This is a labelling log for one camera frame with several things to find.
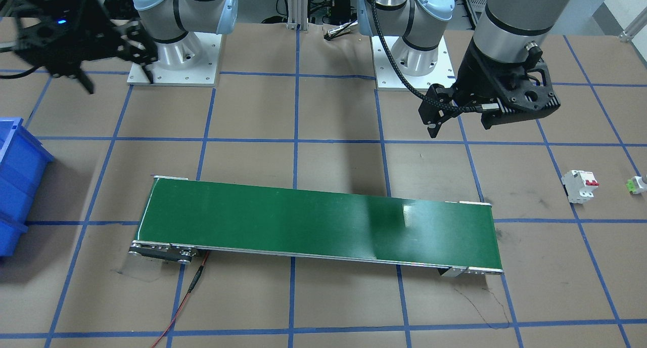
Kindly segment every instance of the green conveyor belt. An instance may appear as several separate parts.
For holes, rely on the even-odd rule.
[[[487,204],[169,178],[155,178],[135,245],[502,272]]]

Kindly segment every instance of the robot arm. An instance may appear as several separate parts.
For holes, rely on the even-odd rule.
[[[360,33],[373,36],[378,31],[371,2],[358,0],[358,22]],[[434,71],[454,5],[453,0],[377,0],[381,32],[399,37],[391,53],[402,73],[423,76]]]
[[[423,100],[419,113],[430,136],[435,138],[444,122],[461,113],[481,113],[483,126],[490,129],[495,124],[543,118],[559,108],[560,102],[552,89],[540,44],[568,1],[488,0],[456,82],[447,89],[435,83],[425,95],[414,89],[398,72],[420,76],[433,70],[431,63],[434,57],[429,55],[432,45],[423,38],[426,36],[438,43],[453,7],[448,7],[446,0],[359,0],[358,10],[360,14],[363,8],[368,12],[366,3],[369,3],[372,17],[363,18],[362,33],[377,33],[381,38],[387,56],[395,59],[391,65],[400,80]],[[405,15],[397,15],[402,12],[398,5],[403,8],[414,5],[414,15],[419,12],[426,15],[419,16],[418,25],[415,16],[413,20],[403,21]],[[400,29],[406,26],[407,30],[392,30],[398,25]],[[393,46],[391,50],[386,48],[384,32],[402,35],[398,40],[401,46]],[[411,61],[411,54],[415,53],[418,55],[413,58],[425,59],[424,62],[418,61],[422,65]],[[422,71],[427,62],[431,68]]]
[[[40,23],[25,27],[21,18],[28,17]],[[14,18],[18,39],[1,44],[0,52],[13,51],[33,66],[31,72],[44,66],[53,77],[76,78],[91,94],[94,84],[81,62],[119,57],[144,67],[157,60],[157,46],[141,23],[116,26],[97,0],[21,0]]]

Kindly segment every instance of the blue plastic crate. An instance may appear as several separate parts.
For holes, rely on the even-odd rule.
[[[54,157],[22,126],[22,118],[0,118],[0,219],[24,224]]]
[[[0,217],[0,256],[13,255],[18,238],[26,231],[27,226],[24,224],[5,221]]]

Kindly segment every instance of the metal rod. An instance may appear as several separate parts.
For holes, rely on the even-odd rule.
[[[647,25],[647,7],[645,7],[638,16],[629,23],[627,28],[618,36],[620,42],[630,42],[634,35],[638,34],[645,25]]]
[[[359,24],[357,23],[357,21],[352,21],[349,23],[344,23],[338,27],[331,28],[326,33],[328,34],[328,36],[338,37],[342,34],[353,32],[353,30],[355,30],[358,26]]]
[[[288,18],[287,28],[308,30],[308,0],[287,0]]]

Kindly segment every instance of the gray robot arm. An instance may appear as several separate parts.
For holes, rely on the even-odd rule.
[[[132,0],[153,39],[177,42],[188,32],[229,34],[238,15],[238,0]]]
[[[411,33],[405,35],[395,30],[391,32],[392,23],[402,25],[402,19],[396,16],[397,12],[402,11],[398,3],[403,7],[407,6],[401,4],[402,1],[382,0],[380,5],[381,0],[360,0],[359,11],[365,8],[365,12],[368,12],[367,3],[371,10],[375,9],[375,13],[370,11],[372,17],[363,19],[363,34],[377,34],[383,39],[384,33],[375,33],[377,26],[374,21],[379,16],[382,32],[409,38],[407,41],[402,40],[413,49],[408,49],[407,53],[419,51],[420,48],[415,47],[417,45],[414,41],[423,41],[421,37],[416,36],[413,40]],[[430,14],[429,17],[423,17],[428,25],[427,35],[440,39],[444,25],[442,21],[439,23],[432,20],[442,19],[434,16],[434,11],[442,7],[437,2],[443,1],[415,0],[414,4],[416,10],[418,7],[431,7],[430,11],[426,11]],[[460,64],[456,82],[450,88],[446,89],[435,83],[423,95],[404,76],[398,74],[407,89],[423,100],[419,113],[430,136],[435,138],[444,122],[461,113],[481,113],[481,123],[486,129],[490,129],[496,124],[543,118],[557,110],[561,103],[552,89],[540,45],[568,2],[569,0],[488,0]],[[396,50],[398,48],[393,46],[394,53],[391,55],[388,48],[384,49],[387,56],[391,56],[390,62],[396,73],[407,73],[409,70],[402,65],[404,56]]]
[[[371,0],[357,2],[360,33],[377,35]],[[454,5],[453,0],[377,0],[382,32],[399,37],[391,52],[402,73],[423,76],[434,70]]]

